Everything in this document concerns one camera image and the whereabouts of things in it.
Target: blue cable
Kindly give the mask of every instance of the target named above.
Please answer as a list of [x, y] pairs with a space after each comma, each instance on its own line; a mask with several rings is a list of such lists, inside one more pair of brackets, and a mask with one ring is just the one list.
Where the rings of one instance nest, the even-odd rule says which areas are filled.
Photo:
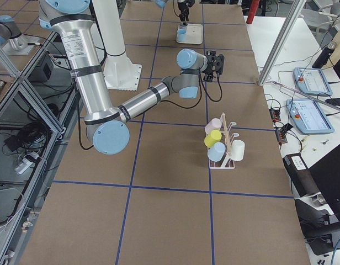
[[337, 247], [338, 247], [338, 244], [339, 244], [339, 243], [340, 243], [340, 239], [338, 240], [336, 246], [334, 247], [333, 255], [332, 255], [332, 260], [331, 260], [331, 265], [333, 265], [334, 256], [335, 256], [335, 254], [336, 254]]

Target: blue cup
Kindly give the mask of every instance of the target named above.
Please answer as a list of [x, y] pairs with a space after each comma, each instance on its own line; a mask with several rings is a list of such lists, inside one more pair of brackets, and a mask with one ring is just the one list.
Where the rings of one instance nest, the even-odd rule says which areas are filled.
[[218, 162], [223, 158], [226, 147], [222, 142], [216, 142], [211, 148], [208, 150], [208, 158], [211, 161]]
[[179, 42], [183, 42], [186, 39], [186, 30], [185, 29], [178, 29], [177, 30], [177, 40]]

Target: white sticker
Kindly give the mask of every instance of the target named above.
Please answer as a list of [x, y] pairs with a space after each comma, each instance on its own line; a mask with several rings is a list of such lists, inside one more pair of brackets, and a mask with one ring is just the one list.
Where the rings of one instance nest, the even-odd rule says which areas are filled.
[[306, 167], [305, 167], [304, 163], [302, 162], [300, 156], [292, 156], [291, 160], [293, 161], [297, 170], [306, 169]]
[[68, 59], [76, 59], [86, 57], [86, 50], [83, 45], [81, 35], [79, 33], [65, 36], [62, 38], [63, 45], [68, 56]]

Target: white table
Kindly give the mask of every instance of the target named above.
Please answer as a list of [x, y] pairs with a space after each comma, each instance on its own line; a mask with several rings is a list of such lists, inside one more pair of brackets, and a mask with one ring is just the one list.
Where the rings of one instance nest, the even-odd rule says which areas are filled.
[[[249, 33], [249, 37], [252, 44], [252, 49], [255, 53], [256, 63], [259, 69], [261, 70], [265, 64], [265, 61], [273, 47], [276, 37], [280, 31], [281, 26], [284, 23], [285, 18], [273, 18], [273, 17], [255, 17], [253, 24], [247, 25], [247, 30]], [[272, 80], [279, 81], [278, 72], [279, 71], [291, 71], [291, 72], [280, 72], [280, 83], [293, 87], [295, 86], [294, 78], [293, 78], [293, 70], [295, 67], [311, 67], [311, 65], [315, 62], [316, 58], [319, 55], [320, 47], [316, 42], [314, 36], [311, 34], [309, 28], [305, 24], [304, 20], [299, 18], [295, 23], [293, 30], [291, 31], [275, 65], [281, 64], [287, 61], [297, 61], [303, 60], [300, 62], [292, 62], [285, 63], [281, 66], [273, 67], [270, 77]], [[311, 55], [316, 54], [312, 59], [308, 58]], [[339, 81], [338, 76], [335, 71], [330, 68], [324, 70], [324, 73], [329, 82]], [[333, 90], [333, 97], [340, 97], [340, 83], [331, 85]], [[282, 90], [288, 94], [293, 95], [292, 92], [282, 88]], [[279, 91], [279, 87], [272, 84], [266, 83], [264, 85], [265, 93], [268, 93], [273, 96], [274, 99], [278, 100], [281, 103], [281, 106], [285, 106], [285, 102], [290, 97], [283, 94]], [[294, 98], [303, 98], [302, 96], [295, 94]], [[278, 104], [273, 102], [273, 106], [277, 107]], [[335, 113], [336, 111], [321, 105], [323, 111], [328, 113]], [[286, 107], [282, 107], [281, 109], [281, 120], [285, 124], [288, 121], [288, 110]], [[319, 159], [321, 159], [324, 155], [333, 150], [337, 145], [340, 144], [340, 114], [329, 116], [328, 119], [332, 123], [335, 132], [327, 135], [310, 135], [306, 136], [299, 133], [295, 128], [293, 128], [293, 132], [297, 134], [300, 140], [305, 138], [303, 143], [304, 149], [301, 153], [303, 159], [305, 160], [308, 167], [311, 167], [314, 163], [316, 163]], [[288, 144], [285, 144], [281, 148], [281, 156], [284, 157], [289, 153], [297, 153], [299, 152], [300, 144], [293, 136], [288, 135]], [[326, 260], [326, 265], [330, 264], [331, 256], [323, 257], [316, 256], [312, 252], [310, 246], [306, 244], [311, 264], [317, 264], [320, 259]], [[333, 265], [340, 265], [340, 250], [337, 251], [336, 257], [334, 259]]]

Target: red object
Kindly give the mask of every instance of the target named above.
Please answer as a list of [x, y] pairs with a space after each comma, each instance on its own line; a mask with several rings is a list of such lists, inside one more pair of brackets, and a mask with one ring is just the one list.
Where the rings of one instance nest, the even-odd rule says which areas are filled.
[[253, 0], [251, 3], [251, 7], [249, 8], [249, 13], [248, 13], [248, 17], [246, 20], [247, 24], [252, 24], [253, 22], [253, 18], [256, 15], [257, 9], [258, 9], [258, 4], [259, 4], [259, 0]]

